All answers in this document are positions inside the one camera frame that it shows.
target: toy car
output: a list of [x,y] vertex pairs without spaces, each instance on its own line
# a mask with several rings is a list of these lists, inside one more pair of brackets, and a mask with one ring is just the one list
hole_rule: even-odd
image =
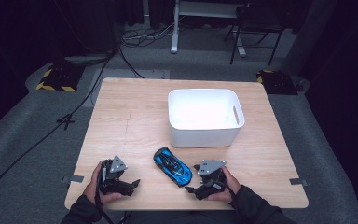
[[193,174],[191,170],[179,161],[167,147],[159,149],[153,160],[156,166],[161,169],[177,186],[182,187],[191,181]]

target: white plastic bin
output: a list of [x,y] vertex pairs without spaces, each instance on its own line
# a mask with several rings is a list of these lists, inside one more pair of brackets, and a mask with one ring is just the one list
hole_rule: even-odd
[[230,146],[245,123],[234,91],[182,89],[168,95],[174,147]]

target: gray mat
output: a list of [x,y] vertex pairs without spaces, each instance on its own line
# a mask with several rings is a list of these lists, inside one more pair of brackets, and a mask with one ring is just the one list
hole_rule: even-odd
[[[137,72],[144,78],[153,78],[153,79],[170,79],[170,70],[137,70]],[[97,101],[98,93],[100,92],[101,83],[104,78],[107,77],[127,77],[127,78],[137,78],[131,70],[129,69],[104,69],[100,76],[101,69],[97,69],[94,74],[94,78],[89,86],[88,94],[92,91],[94,83],[99,80],[98,86],[95,91],[89,96],[87,101],[83,104],[85,107],[94,107],[95,102]]]

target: person's hand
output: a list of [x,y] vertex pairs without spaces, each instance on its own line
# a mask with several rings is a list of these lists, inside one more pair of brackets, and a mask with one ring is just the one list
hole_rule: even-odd
[[[241,188],[240,182],[238,182],[238,180],[229,172],[229,170],[226,166],[223,166],[222,170],[223,170],[223,173],[225,173],[228,187],[231,188],[235,194],[237,194]],[[225,188],[225,190],[223,192],[209,195],[208,200],[222,201],[222,202],[226,202],[226,203],[232,202],[231,194],[229,193],[228,188]]]
[[[86,195],[87,199],[90,202],[92,202],[94,205],[95,205],[95,191],[97,189],[98,174],[100,173],[101,170],[101,164],[102,162],[100,161],[100,163],[92,173],[91,181],[86,186],[83,192],[83,194]],[[104,195],[100,192],[100,197],[101,197],[101,203],[106,204],[121,198],[122,195],[120,193],[108,193]]]

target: cable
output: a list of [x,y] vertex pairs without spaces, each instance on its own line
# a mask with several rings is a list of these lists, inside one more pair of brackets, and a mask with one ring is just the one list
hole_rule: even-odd
[[57,3],[57,0],[54,0],[54,3],[57,7],[57,9],[60,11],[61,15],[63,16],[63,19],[65,20],[66,24],[68,25],[69,29],[71,30],[72,34],[75,36],[75,38],[77,39],[77,41],[83,46],[83,48],[88,49],[89,51],[92,51],[94,53],[106,53],[109,51],[113,51],[116,49],[116,47],[111,48],[110,50],[107,50],[105,52],[101,52],[95,49],[90,48],[89,46],[87,46],[85,43],[83,43],[83,41],[79,38],[79,36],[77,35],[77,33],[75,32],[75,30],[72,28],[71,23],[69,22],[69,20],[66,18],[65,14],[63,13],[60,5]]
[[97,208],[98,212],[100,212],[101,216],[104,217],[104,219],[109,223],[109,224],[114,224],[112,219],[105,213],[105,211],[103,210],[103,203],[101,202],[101,196],[100,196],[100,177],[98,177],[97,179],[97,186],[95,187],[95,197],[94,197],[94,201],[95,201],[95,207]]
[[89,99],[89,97],[91,96],[91,94],[97,89],[97,83],[99,83],[99,80],[102,76],[103,70],[106,67],[106,65],[109,63],[109,61],[113,58],[113,54],[109,55],[107,57],[107,59],[105,60],[103,67],[101,69],[101,72],[97,78],[97,80],[95,81],[94,85],[91,88],[91,91],[87,94],[87,96],[85,97],[85,99],[72,111],[72,113],[70,113],[68,116],[66,116],[65,119],[63,119],[55,128],[53,128],[48,134],[46,134],[44,137],[42,137],[39,141],[37,141],[33,146],[31,146],[30,148],[28,148],[24,153],[22,153],[16,160],[14,160],[7,168],[6,170],[0,174],[0,180],[5,176],[5,174],[7,174],[7,172],[14,166],[17,164],[17,162],[19,162],[19,160],[21,160],[25,155],[27,155],[30,151],[32,151],[34,148],[36,148],[40,143],[42,143],[43,141],[45,141],[49,136],[51,136],[61,125],[63,125],[65,122],[68,121],[69,118],[71,118],[72,115],[75,114],[75,112],[87,101],[87,99]]
[[[165,29],[155,31],[149,34],[145,34],[149,29],[145,30],[145,33],[138,35],[138,31],[128,31],[122,36],[122,45],[130,48],[136,48],[136,47],[146,47],[152,43],[154,43],[156,40],[162,39],[167,35],[172,35],[172,33],[164,34],[165,32],[169,31],[170,28],[173,26],[173,23],[169,26],[167,26]],[[128,43],[129,40],[139,39],[137,44]],[[141,45],[144,41],[151,40],[151,43]]]
[[118,222],[118,224],[125,224],[127,219],[130,218],[130,216],[132,215],[132,211],[130,211],[127,215],[127,211],[124,211],[124,217]]
[[127,64],[127,66],[130,68],[130,70],[135,74],[135,76],[144,78],[139,74],[133,67],[130,65],[130,63],[127,61],[126,57],[124,57],[123,51],[121,50],[121,47],[118,47],[118,54],[121,56],[121,58],[124,60],[124,62]]

